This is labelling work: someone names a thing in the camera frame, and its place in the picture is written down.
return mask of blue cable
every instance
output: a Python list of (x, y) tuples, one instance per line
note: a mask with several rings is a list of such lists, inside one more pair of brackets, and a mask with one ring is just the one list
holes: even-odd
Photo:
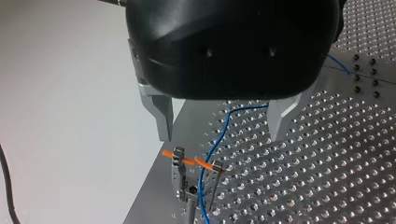
[[(219, 136), (218, 140), (217, 140), (216, 143), (213, 145), (213, 147), (210, 148), (210, 151), (209, 151), (209, 153), (207, 154), (207, 156), (206, 156), (206, 158), (205, 158), (205, 161), (206, 161), (206, 162), (209, 162), (210, 157), (212, 157), (212, 154), (215, 152), (215, 150), (216, 150), (216, 148), (219, 146), (221, 140), (224, 138), (224, 135), (225, 135), (225, 133), (227, 132), (228, 125), (230, 124), (230, 117), (231, 117), (231, 114), (232, 114), (233, 112), (241, 111), (241, 110), (249, 110), (249, 109), (263, 109), (263, 108), (267, 108), (267, 107), (268, 107), (268, 105), (245, 106), (245, 107), (240, 107), (240, 108), (233, 109), (233, 110), (231, 110), (230, 112), (228, 112), (228, 113), (227, 113), (227, 118), (226, 118), (225, 123), (224, 123), (223, 130), (222, 130), (222, 132), (221, 132), (221, 135)], [(204, 217), (205, 223), (206, 223), (206, 224), (209, 224), (209, 223), (210, 223), (210, 222), (209, 222), (209, 217), (207, 216), (207, 213), (206, 213), (206, 210), (205, 210), (204, 197), (203, 197), (203, 193), (202, 193), (202, 181), (203, 181), (203, 179), (204, 179), (204, 172), (205, 172), (205, 168), (203, 167), (203, 168), (201, 169), (201, 173), (200, 173), (199, 180), (198, 180), (198, 200), (199, 200), (199, 205), (200, 205), (200, 207), (201, 207), (201, 212), (202, 212), (202, 215), (203, 215), (203, 217)]]
[(347, 69), (347, 67), (343, 64), (343, 63), (341, 63), (340, 61), (338, 61), (336, 58), (334, 58), (332, 55), (330, 55), (330, 54), (328, 54), (327, 55), (330, 59), (332, 59), (333, 61), (335, 61), (336, 63), (338, 63), (341, 67), (343, 67), (343, 69), (344, 69), (344, 71), (346, 71), (346, 73), (350, 76), (350, 72), (349, 72), (349, 70)]

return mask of perforated metal plate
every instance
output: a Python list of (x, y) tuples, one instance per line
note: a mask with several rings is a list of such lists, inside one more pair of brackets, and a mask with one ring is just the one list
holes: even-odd
[[(224, 113), (242, 105), (229, 102), (217, 113), (209, 144)], [(214, 223), (392, 221), (395, 122), (389, 107), (326, 91), (313, 97), (282, 143), (271, 143), (264, 110), (235, 114), (215, 156), (227, 174)]]
[(334, 49), (396, 60), (395, 0), (348, 0), (344, 19), (344, 31)]

